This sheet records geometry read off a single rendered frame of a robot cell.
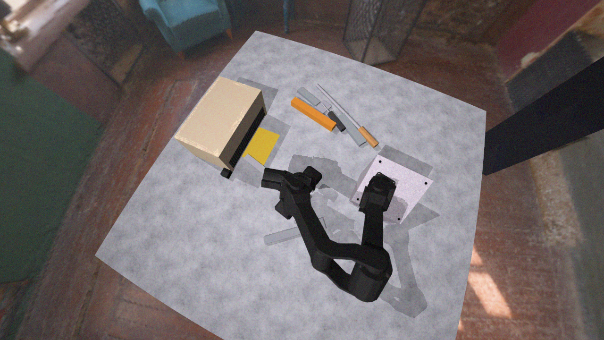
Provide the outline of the orange rectangular bar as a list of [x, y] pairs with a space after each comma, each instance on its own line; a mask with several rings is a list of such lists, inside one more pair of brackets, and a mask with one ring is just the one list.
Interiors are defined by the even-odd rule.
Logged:
[[296, 97], [293, 98], [291, 100], [291, 106], [297, 110], [300, 110], [300, 112], [313, 119], [315, 122], [322, 125], [327, 130], [331, 131], [331, 133], [334, 130], [336, 123], [333, 120], [327, 118], [323, 113], [319, 112], [316, 109], [313, 109], [311, 106], [304, 103], [300, 99]]

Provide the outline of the orange-brown rounded cylinder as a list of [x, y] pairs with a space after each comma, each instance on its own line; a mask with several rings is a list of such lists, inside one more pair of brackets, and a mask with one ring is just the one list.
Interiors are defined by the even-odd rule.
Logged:
[[261, 172], [262, 174], [264, 173], [264, 169], [265, 166], [263, 166], [262, 164], [260, 164], [258, 161], [256, 161], [253, 157], [251, 157], [249, 154], [247, 154], [244, 159], [252, 164], [252, 166], [254, 166], [255, 168], [257, 168], [259, 170], [259, 172]]

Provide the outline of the tan rectangular box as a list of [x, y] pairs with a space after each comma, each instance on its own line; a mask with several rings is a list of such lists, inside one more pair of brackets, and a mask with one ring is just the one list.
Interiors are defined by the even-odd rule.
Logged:
[[218, 76], [174, 138], [229, 179], [249, 142], [242, 157], [262, 165], [269, 157], [280, 134], [258, 128], [266, 114], [261, 90]]

